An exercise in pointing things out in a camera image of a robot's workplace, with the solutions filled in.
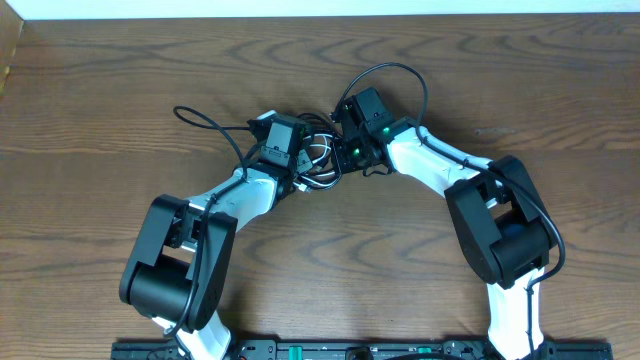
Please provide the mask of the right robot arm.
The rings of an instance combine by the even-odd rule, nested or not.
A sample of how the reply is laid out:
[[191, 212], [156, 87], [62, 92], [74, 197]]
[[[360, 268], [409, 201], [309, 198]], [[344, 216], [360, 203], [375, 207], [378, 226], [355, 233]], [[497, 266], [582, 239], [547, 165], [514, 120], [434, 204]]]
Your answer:
[[558, 231], [523, 163], [444, 143], [418, 120], [395, 117], [374, 88], [343, 96], [331, 117], [343, 131], [342, 171], [384, 165], [445, 199], [464, 258], [487, 286], [491, 346], [504, 359], [534, 358], [544, 341], [539, 286]]

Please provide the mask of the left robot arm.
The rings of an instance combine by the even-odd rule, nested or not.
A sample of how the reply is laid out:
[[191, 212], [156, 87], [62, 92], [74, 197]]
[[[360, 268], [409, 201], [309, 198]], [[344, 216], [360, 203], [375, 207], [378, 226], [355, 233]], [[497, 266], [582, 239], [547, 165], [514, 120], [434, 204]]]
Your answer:
[[267, 112], [248, 123], [256, 139], [230, 178], [186, 199], [151, 203], [119, 285], [122, 302], [176, 344], [172, 358], [221, 359], [231, 343], [217, 307], [236, 233], [294, 190], [300, 156], [317, 136], [300, 118]]

